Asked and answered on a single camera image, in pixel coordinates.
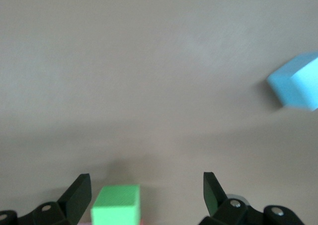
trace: green block front face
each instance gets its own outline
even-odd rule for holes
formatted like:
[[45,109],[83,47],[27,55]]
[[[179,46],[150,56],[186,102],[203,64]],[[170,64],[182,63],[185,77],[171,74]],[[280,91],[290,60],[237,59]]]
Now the green block front face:
[[139,185],[103,187],[91,209],[91,219],[93,225],[139,225]]

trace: gray surface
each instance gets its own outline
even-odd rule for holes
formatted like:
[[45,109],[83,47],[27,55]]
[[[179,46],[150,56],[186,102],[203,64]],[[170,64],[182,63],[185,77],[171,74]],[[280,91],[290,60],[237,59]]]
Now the gray surface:
[[[146,225],[198,224],[203,172],[318,221],[318,113],[265,78],[318,48],[317,0],[0,0],[0,210],[89,172],[140,183]],[[82,222],[89,221],[89,211]]]

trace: cube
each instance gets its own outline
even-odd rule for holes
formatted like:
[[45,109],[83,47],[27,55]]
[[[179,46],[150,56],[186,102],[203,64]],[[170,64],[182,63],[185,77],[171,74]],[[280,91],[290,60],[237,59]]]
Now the cube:
[[139,225],[139,185],[105,186],[91,209],[93,225]]
[[296,56],[273,72],[267,81],[286,107],[318,108],[318,52]]

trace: green block top face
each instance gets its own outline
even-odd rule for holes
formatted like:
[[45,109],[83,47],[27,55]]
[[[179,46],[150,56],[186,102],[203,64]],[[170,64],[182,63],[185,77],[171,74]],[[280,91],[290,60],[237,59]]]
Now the green block top face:
[[114,185],[101,189],[93,208],[130,207],[140,203],[139,185]]

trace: blue cube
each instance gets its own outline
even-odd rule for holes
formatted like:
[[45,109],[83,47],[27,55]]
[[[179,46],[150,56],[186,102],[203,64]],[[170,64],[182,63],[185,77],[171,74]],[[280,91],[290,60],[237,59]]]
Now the blue cube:
[[318,52],[296,56],[267,81],[284,106],[318,108]]

